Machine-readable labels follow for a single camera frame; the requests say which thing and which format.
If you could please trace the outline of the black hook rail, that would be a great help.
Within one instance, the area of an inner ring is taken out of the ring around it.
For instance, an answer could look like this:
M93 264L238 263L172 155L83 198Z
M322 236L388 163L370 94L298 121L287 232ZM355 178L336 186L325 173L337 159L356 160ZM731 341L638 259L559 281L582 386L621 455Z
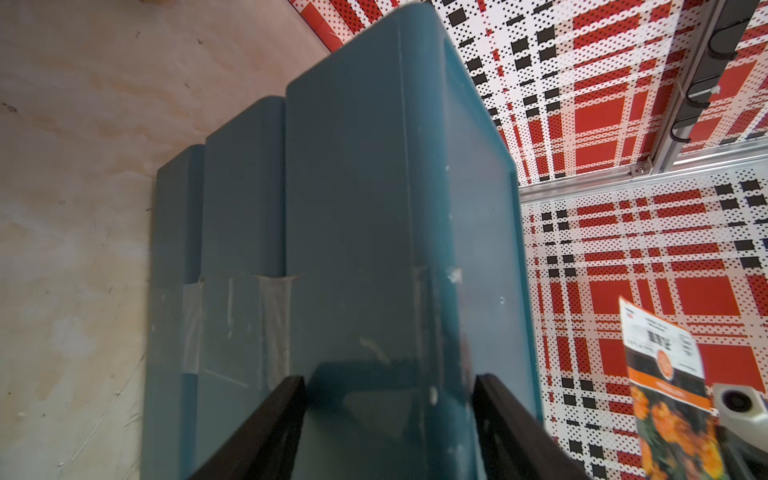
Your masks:
M683 80L681 104L669 128L669 138L688 144L683 136L692 129L710 107L713 89L718 85L728 64L737 59L737 45L752 20L759 1L715 1L714 13L705 24L704 33L694 48L692 72Z

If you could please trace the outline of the teal drawer cabinet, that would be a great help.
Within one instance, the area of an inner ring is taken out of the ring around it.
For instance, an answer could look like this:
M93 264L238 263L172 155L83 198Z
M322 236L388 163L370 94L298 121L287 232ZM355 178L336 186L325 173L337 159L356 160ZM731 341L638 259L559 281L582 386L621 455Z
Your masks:
M393 10L157 172L140 475L287 377L296 479L482 479L472 390L541 413L516 170L436 9Z

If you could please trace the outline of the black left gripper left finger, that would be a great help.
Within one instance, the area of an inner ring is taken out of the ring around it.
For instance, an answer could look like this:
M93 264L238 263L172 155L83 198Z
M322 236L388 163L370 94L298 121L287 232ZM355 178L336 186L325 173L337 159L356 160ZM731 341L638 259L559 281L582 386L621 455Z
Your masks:
M307 407L304 378L286 377L191 477L291 478Z

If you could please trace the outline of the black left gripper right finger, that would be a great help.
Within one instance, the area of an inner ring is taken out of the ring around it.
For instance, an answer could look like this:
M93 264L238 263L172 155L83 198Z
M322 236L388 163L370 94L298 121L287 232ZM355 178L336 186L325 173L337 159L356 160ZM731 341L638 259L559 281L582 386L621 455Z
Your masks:
M487 478L588 477L497 376L475 377L472 406Z

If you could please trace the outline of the orange marigold seed bag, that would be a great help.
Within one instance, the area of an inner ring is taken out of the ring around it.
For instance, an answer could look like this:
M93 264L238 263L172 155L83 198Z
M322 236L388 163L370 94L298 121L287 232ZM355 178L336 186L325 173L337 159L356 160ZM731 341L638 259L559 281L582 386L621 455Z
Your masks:
M727 479L693 336L624 298L618 306L645 477Z

